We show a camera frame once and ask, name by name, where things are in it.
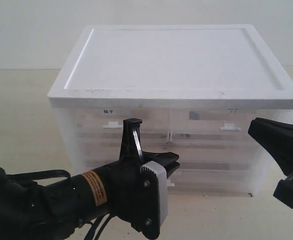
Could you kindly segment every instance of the orange warning label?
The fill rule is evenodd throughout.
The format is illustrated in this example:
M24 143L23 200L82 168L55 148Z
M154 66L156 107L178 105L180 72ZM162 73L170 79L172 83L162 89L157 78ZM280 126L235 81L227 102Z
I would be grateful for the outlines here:
M98 174L91 170L83 173L82 176L86 179L92 189L95 205L99 206L105 204L108 201L107 193Z

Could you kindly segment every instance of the table surface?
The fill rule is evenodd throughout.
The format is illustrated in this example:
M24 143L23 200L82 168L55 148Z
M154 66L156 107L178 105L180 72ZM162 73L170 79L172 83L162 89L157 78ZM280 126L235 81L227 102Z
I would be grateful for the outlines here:
M293 79L293 66L285 69ZM0 166L9 174L71 169L47 99L58 72L0 70ZM159 239L293 239L293 210L272 196L282 178L273 162L255 197L170 195L169 214ZM70 240L82 240L88 229L76 230ZM100 239L145 238L129 223L114 218Z

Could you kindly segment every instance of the plastic container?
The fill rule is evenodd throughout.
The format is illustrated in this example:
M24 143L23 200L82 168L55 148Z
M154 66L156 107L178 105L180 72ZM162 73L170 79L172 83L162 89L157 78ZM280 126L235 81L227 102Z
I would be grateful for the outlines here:
M254 195L272 158L247 134L290 123L293 82L251 25L88 26L48 93L74 173L119 157L122 121L180 155L172 193Z

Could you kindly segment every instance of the white wall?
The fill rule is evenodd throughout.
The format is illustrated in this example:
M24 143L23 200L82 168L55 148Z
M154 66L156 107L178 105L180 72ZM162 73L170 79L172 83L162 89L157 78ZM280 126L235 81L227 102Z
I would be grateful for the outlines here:
M0 0L0 69L59 69L88 24L253 24L293 65L293 0Z

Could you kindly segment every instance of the white lid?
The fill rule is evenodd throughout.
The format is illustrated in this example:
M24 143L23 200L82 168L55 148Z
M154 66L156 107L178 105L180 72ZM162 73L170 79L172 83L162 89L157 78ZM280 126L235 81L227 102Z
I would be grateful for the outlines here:
M251 25L88 26L54 107L293 109L293 82Z

